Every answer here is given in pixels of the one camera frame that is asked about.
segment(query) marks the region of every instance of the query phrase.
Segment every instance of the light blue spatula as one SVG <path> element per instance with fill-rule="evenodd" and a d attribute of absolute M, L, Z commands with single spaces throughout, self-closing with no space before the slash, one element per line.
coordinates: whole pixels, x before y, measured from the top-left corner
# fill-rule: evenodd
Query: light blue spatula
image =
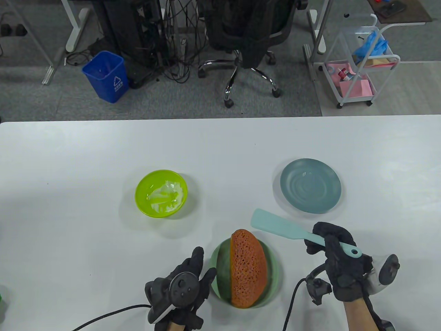
<path fill-rule="evenodd" d="M 306 239 L 321 246 L 325 245 L 323 237 L 305 231 L 295 223 L 262 209 L 256 209 L 254 211 L 253 217 L 251 218 L 251 226 L 255 229 L 273 233 L 277 236 L 282 236 L 288 239 Z M 346 255 L 350 257 L 357 258 L 362 255 L 361 250 L 358 247 L 343 242 L 340 242 L 340 246 Z"/>

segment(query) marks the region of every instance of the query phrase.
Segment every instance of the gray carpet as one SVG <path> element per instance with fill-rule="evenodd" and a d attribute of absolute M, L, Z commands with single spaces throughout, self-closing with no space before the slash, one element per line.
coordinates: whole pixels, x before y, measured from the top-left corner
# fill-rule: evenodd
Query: gray carpet
<path fill-rule="evenodd" d="M 22 10 L 27 19 L 33 20 L 36 33 L 42 39 L 51 56 L 63 47 L 70 32 L 70 25 L 61 4 L 55 0 L 38 0 Z M 439 1 L 422 0 L 435 19 L 426 26 L 397 28 L 386 35 L 392 49 L 402 60 L 440 60 L 441 44 L 437 43 L 437 31 L 441 30 Z M 322 1 L 310 0 L 313 8 L 320 8 Z M 38 15 L 35 7 L 42 6 Z M 0 12 L 7 8 L 1 6 Z M 367 1 L 334 2 L 330 14 L 326 38 L 332 41 L 342 25 L 360 24 L 357 20 L 343 21 L 343 13 L 369 13 Z M 4 23 L 13 20 L 5 16 Z M 89 17 L 77 49 L 83 49 L 99 36 L 94 15 Z M 0 39 L 5 55 L 0 58 L 0 116 L 6 121 L 27 120 L 95 120 L 95 119 L 158 119 L 201 117 L 295 117 L 320 116 L 320 106 L 304 64 L 302 45 L 312 44 L 306 12 L 296 13 L 292 33 L 288 40 L 273 47 L 276 66 L 262 62 L 260 68 L 270 75 L 284 94 L 275 99 L 271 88 L 250 71 L 239 72 L 233 88 L 235 105 L 226 109 L 223 91 L 232 70 L 212 70 L 205 79 L 198 79 L 196 70 L 185 84 L 159 77 L 139 90 L 128 91 L 115 105 L 100 100 L 79 67 L 60 66 L 50 86 L 40 84 L 47 64 L 38 53 L 29 36 Z M 227 54 L 207 50 L 202 60 L 227 57 Z"/>

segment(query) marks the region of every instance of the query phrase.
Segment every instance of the blue plastic bag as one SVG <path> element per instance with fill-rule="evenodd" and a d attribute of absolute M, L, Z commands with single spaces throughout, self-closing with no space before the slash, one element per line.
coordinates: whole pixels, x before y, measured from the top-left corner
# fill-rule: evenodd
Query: blue plastic bag
<path fill-rule="evenodd" d="M 364 57 L 366 56 L 367 52 L 369 51 L 369 48 L 372 46 L 372 43 L 374 42 L 375 38 L 377 37 L 377 32 L 373 31 L 364 42 L 364 45 L 360 48 L 356 49 L 354 54 L 357 57 L 357 61 L 355 61 L 355 64 L 360 63 L 363 61 Z M 372 50 L 371 56 L 376 55 L 383 55 L 387 50 L 387 40 L 378 39 L 377 44 L 375 45 L 374 49 Z"/>

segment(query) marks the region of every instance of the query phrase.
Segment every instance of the gray-blue plate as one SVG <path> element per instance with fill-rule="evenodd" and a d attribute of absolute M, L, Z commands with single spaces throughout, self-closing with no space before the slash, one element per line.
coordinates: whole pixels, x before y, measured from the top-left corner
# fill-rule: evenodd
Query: gray-blue plate
<path fill-rule="evenodd" d="M 288 164 L 280 176 L 286 200 L 301 211 L 323 214 L 333 208 L 341 195 L 341 183 L 328 165 L 311 158 Z"/>

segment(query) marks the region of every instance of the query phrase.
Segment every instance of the office chair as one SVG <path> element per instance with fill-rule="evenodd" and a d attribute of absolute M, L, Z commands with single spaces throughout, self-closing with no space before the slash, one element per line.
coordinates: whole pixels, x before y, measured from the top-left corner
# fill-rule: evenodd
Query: office chair
<path fill-rule="evenodd" d="M 198 77 L 206 77 L 206 68 L 233 65 L 234 72 L 225 88 L 224 104 L 231 108 L 231 90 L 239 68 L 250 69 L 271 84 L 275 98 L 281 95 L 276 83 L 257 69 L 264 56 L 276 64 L 268 48 L 284 42 L 291 32 L 296 9 L 306 9 L 308 0 L 198 0 L 198 11 L 205 19 L 207 37 L 216 50 L 234 52 L 234 60 L 209 60 L 198 68 Z"/>

